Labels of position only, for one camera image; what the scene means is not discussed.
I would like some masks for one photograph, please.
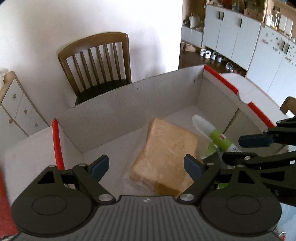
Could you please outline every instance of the bread slice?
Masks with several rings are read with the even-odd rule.
[[[160,195],[178,196],[193,183],[184,169],[184,156],[196,158],[197,145],[197,135],[155,118],[149,123],[146,145],[129,176]]]

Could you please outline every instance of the dresser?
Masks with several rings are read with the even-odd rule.
[[[16,74],[7,73],[0,89],[0,152],[48,126]]]

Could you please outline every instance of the chair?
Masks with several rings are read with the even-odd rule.
[[[117,55],[117,49],[115,43],[121,43],[122,44],[122,51],[123,51],[123,62],[124,62],[124,69],[125,69],[125,76],[126,78],[123,80],[121,79],[120,75],[120,68],[119,68],[119,61],[118,61],[118,55]],[[110,55],[108,51],[107,44],[112,44],[113,53],[114,53],[114,59],[115,59],[115,66],[116,66],[116,72],[118,79],[116,80],[113,76],[112,72],[112,66],[110,61]],[[108,72],[105,72],[104,64],[102,60],[102,56],[100,53],[99,46],[103,45],[107,66],[108,66]],[[93,57],[93,51],[91,51],[91,48],[95,48],[96,56],[98,59],[99,64],[97,66],[100,66],[100,71],[103,76],[103,80],[101,80],[101,83],[99,81],[99,75],[98,71],[95,65],[94,57]],[[83,50],[88,51],[89,60],[91,63],[91,68],[93,71],[93,76],[95,78],[95,81],[92,81],[91,75],[89,72],[89,68],[86,63],[85,56],[83,54]],[[88,83],[90,85],[90,88],[87,89],[85,85],[85,80],[83,79],[81,68],[78,65],[77,59],[75,57],[75,54],[80,53],[81,62],[83,65],[83,69],[85,71],[85,75],[87,77]],[[81,82],[81,85],[83,87],[83,91],[80,92],[78,85],[73,77],[73,74],[71,72],[71,69],[68,65],[67,59],[72,57],[75,69],[77,71],[79,80]],[[92,35],[89,37],[86,37],[84,39],[77,40],[76,42],[68,45],[65,47],[59,54],[58,54],[59,62],[65,72],[65,75],[75,92],[75,95],[77,96],[75,105],[78,105],[84,101],[87,101],[93,97],[96,97],[100,94],[103,94],[105,92],[108,92],[110,90],[116,89],[118,87],[124,86],[126,84],[131,83],[131,66],[130,66],[130,57],[129,57],[129,46],[128,46],[128,35],[125,33],[120,32],[110,32],[110,33],[101,33]],[[111,81],[107,81],[106,73],[109,74]]]
[[[296,114],[296,99],[289,96],[285,99],[282,106],[280,107],[280,110],[287,114],[287,112],[290,110],[294,115]]]

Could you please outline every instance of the black chair seat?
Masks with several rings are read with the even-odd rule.
[[[82,102],[85,102],[89,99],[92,99],[98,95],[101,95],[103,93],[106,93],[108,91],[117,89],[119,87],[122,87],[124,85],[130,84],[128,80],[114,80],[114,81],[108,81],[104,82],[99,85],[95,85],[79,94],[79,96],[76,98],[75,105],[79,105]]]

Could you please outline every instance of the brown wooden chair back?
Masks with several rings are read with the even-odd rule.
[[[288,111],[291,111],[294,115],[296,115],[296,99],[291,96],[287,97],[280,107],[280,110],[284,114],[287,114]]]
[[[96,65],[94,62],[93,53],[91,51],[91,48],[95,47],[95,49],[96,49],[96,55],[97,55],[97,59],[99,61],[99,66],[100,66],[100,69],[102,72],[102,76],[103,76],[104,82],[107,82],[106,73],[105,73],[105,69],[104,69],[104,65],[103,65],[103,60],[102,60],[102,56],[101,56],[100,49],[99,49],[99,46],[103,45],[104,52],[106,55],[108,70],[109,70],[109,74],[111,77],[111,81],[114,81],[114,76],[113,76],[112,66],[111,66],[111,61],[110,61],[110,55],[109,55],[108,47],[107,47],[107,44],[112,44],[116,71],[117,71],[118,79],[121,80],[119,61],[118,61],[118,55],[117,55],[117,49],[116,49],[115,43],[122,44],[123,62],[124,62],[126,80],[131,82],[131,65],[130,65],[130,57],[129,57],[128,35],[125,33],[110,32],[110,33],[101,33],[101,34],[92,35],[92,36],[86,37],[84,39],[77,40],[76,42],[68,45],[58,54],[59,62],[61,63],[61,66],[66,74],[66,77],[67,77],[67,79],[68,79],[68,81],[69,81],[69,83],[70,83],[70,85],[71,85],[72,89],[74,90],[77,97],[80,94],[80,90],[77,86],[77,83],[76,83],[76,81],[73,77],[73,74],[70,70],[70,67],[67,63],[67,58],[72,56],[77,74],[78,74],[80,82],[82,84],[82,87],[84,88],[84,90],[86,90],[85,80],[83,79],[83,76],[81,74],[81,70],[78,65],[75,54],[80,53],[81,62],[82,62],[85,74],[87,76],[87,80],[88,80],[90,86],[93,87],[93,83],[91,81],[91,76],[89,73],[89,68],[86,64],[83,50],[88,51],[88,55],[89,55],[89,59],[90,59],[90,63],[91,63],[91,68],[93,70],[93,73],[94,73],[94,76],[96,79],[96,83],[100,84],[99,76],[98,76],[98,72],[96,69]]]

